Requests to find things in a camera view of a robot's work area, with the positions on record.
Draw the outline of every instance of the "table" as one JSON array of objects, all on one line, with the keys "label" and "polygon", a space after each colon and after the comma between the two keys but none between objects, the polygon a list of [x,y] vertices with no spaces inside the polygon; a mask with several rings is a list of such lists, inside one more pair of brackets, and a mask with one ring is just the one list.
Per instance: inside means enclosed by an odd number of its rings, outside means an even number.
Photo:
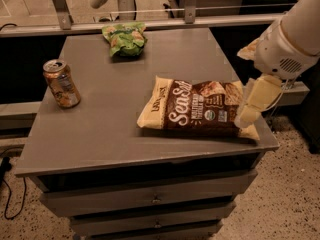
[{"label": "table", "polygon": [[278,148],[265,121],[259,141],[181,138],[140,129],[155,76],[234,81],[209,29],[146,32],[138,58],[109,57],[102,35],[69,36],[61,52],[82,100],[60,109],[47,90],[16,175],[30,177],[41,202],[91,239],[179,239],[214,234]]}]

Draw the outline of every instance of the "floor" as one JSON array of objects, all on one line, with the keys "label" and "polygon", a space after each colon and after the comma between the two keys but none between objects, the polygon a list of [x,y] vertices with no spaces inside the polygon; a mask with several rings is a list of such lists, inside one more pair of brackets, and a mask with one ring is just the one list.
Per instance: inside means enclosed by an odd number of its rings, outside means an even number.
[{"label": "floor", "polygon": [[[17,4],[15,0],[1,1],[5,1],[6,6],[0,4],[0,23],[8,17],[3,16],[7,12],[4,9]],[[163,2],[148,1],[148,8],[160,8]],[[81,11],[76,8],[75,3],[73,5],[73,10]],[[30,15],[23,17],[28,18],[25,21],[21,17],[14,19],[21,20],[21,24],[29,22]],[[266,153],[257,166],[258,177],[243,195],[236,198],[237,207],[223,220],[224,226],[210,240],[319,239],[320,155],[310,154],[308,142],[286,113],[275,117],[273,130],[280,148]],[[19,211],[24,191],[23,180],[14,176],[18,160],[19,152],[11,158],[13,168],[5,175],[5,180],[12,189],[12,199],[7,211],[9,217]],[[13,220],[4,218],[9,190],[5,184],[0,188],[0,239],[72,239],[73,232],[68,220],[57,218],[48,211],[38,201],[40,191],[37,187],[29,179],[26,179],[26,184],[24,207]]]}]

